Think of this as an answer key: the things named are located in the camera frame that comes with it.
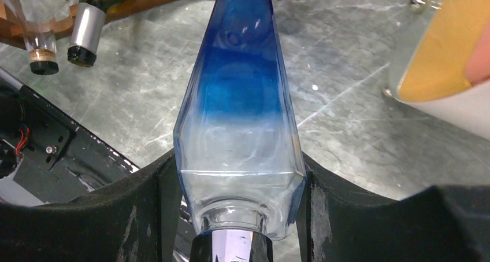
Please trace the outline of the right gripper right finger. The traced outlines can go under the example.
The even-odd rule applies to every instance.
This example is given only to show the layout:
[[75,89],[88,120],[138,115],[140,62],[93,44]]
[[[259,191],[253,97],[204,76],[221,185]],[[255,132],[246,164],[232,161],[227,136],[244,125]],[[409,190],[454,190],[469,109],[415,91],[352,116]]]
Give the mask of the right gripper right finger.
[[431,186],[397,201],[304,162],[302,261],[489,260],[488,186]]

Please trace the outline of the blue square glass bottle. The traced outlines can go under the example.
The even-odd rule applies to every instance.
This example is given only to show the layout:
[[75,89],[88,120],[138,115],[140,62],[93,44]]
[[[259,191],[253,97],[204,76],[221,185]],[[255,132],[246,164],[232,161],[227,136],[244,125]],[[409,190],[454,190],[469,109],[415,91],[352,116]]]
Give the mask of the blue square glass bottle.
[[273,0],[216,0],[173,130],[191,261],[272,261],[307,181]]

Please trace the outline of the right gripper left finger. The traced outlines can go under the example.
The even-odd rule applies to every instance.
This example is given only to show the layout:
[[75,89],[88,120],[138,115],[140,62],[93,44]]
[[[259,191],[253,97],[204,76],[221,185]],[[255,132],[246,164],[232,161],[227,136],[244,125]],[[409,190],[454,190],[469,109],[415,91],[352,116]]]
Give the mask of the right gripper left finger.
[[182,192],[173,152],[67,203],[1,205],[2,261],[171,261]]

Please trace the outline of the dark bottle rack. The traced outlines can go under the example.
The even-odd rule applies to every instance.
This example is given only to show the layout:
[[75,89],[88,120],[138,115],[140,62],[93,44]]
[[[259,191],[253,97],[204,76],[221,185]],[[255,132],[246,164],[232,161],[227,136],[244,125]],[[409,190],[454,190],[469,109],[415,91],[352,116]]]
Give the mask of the dark bottle rack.
[[106,13],[110,8],[125,1],[79,0],[70,47],[67,51],[69,62],[80,67],[93,67]]

